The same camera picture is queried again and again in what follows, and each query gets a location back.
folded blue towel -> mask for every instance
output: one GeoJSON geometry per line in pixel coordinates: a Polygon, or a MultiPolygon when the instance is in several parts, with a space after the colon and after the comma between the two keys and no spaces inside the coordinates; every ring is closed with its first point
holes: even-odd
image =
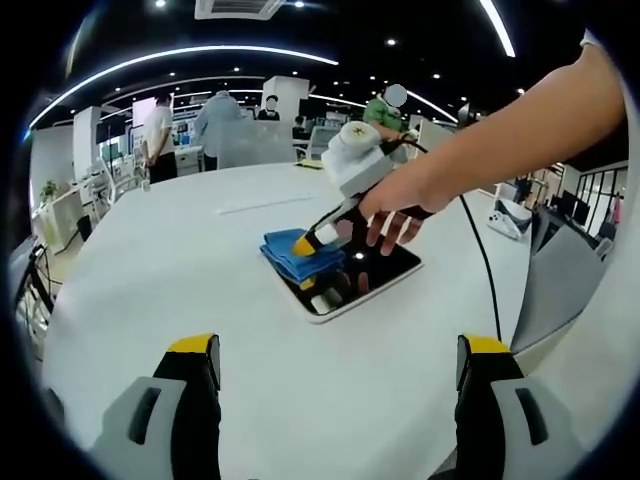
{"type": "Polygon", "coordinates": [[[310,257],[291,253],[293,245],[306,233],[300,228],[267,233],[265,245],[260,247],[274,268],[286,279],[300,285],[308,278],[342,266],[345,254],[333,245],[327,245],[310,257]]]}

white round table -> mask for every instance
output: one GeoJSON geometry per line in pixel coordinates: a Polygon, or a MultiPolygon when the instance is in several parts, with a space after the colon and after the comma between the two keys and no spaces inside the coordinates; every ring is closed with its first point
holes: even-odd
{"type": "MultiPolygon", "coordinates": [[[[522,305],[530,237],[486,227],[503,339],[522,305]]],[[[178,178],[126,194],[62,287],[43,381],[90,447],[102,414],[151,376],[179,338],[220,335],[223,478],[424,480],[455,447],[456,345],[495,336],[482,256],[460,202],[409,249],[425,266],[325,325],[304,320],[260,257],[265,232],[308,227],[341,201],[322,171],[292,165],[178,178]]]]}

potted plant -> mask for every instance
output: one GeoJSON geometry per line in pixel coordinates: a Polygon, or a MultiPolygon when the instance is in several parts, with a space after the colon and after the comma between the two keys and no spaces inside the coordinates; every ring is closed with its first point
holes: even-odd
{"type": "Polygon", "coordinates": [[[40,200],[42,200],[43,204],[53,200],[56,196],[57,191],[58,186],[54,182],[49,180],[44,184],[44,187],[42,187],[42,190],[40,191],[40,200]]]}

black ceiling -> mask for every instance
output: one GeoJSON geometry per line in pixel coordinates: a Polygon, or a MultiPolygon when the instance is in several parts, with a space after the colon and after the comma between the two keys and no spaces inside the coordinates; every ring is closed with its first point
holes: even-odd
{"type": "MultiPolygon", "coordinates": [[[[475,108],[492,112],[517,98],[558,66],[580,52],[584,25],[558,0],[493,0],[516,51],[507,57],[479,0],[307,0],[293,1],[267,22],[194,19],[194,0],[102,2],[70,39],[68,52],[44,80],[43,96],[34,115],[69,87],[120,62],[142,55],[199,45],[260,45],[296,50],[340,62],[331,66],[266,53],[208,52],[155,59],[107,75],[47,115],[38,127],[71,118],[70,110],[101,105],[141,88],[211,76],[290,75],[294,70],[317,86],[315,93],[366,103],[382,81],[409,90],[456,114],[468,97],[475,108]],[[395,47],[385,40],[394,38],[395,47]],[[241,71],[235,73],[234,67],[241,71]],[[438,73],[440,79],[432,78],[438,73]]],[[[261,80],[228,80],[229,89],[260,89],[261,80]]],[[[216,90],[216,82],[180,84],[181,93],[216,90]]],[[[131,97],[113,102],[128,107],[131,97]]],[[[421,109],[445,119],[410,99],[407,113],[421,109]]],[[[594,160],[583,163],[592,168],[594,160]]]]}

air vent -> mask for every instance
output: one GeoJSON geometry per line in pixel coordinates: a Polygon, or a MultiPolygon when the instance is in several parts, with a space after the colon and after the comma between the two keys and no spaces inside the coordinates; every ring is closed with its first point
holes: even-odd
{"type": "Polygon", "coordinates": [[[196,20],[245,18],[271,20],[286,0],[196,0],[196,20]]]}

